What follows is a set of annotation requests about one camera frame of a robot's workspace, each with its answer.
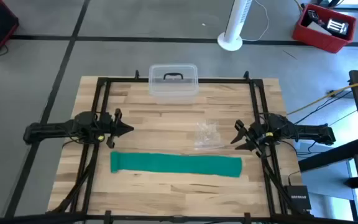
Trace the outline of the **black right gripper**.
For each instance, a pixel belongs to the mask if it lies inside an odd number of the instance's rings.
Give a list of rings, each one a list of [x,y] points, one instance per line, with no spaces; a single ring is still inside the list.
[[[266,129],[266,124],[254,122],[246,128],[244,123],[238,119],[234,127],[237,130],[237,135],[231,141],[231,144],[241,140],[245,141],[245,143],[236,146],[235,150],[255,151],[257,156],[266,155],[265,146],[268,145],[268,141],[272,140],[273,137],[273,134]]]

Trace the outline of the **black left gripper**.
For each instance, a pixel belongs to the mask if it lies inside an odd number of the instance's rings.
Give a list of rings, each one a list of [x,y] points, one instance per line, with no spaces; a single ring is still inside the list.
[[[108,112],[99,113],[99,129],[103,134],[110,134],[106,142],[109,148],[115,147],[114,138],[119,138],[122,135],[134,130],[132,126],[123,123],[121,118],[122,112],[120,109],[116,109],[114,115],[111,115]]]

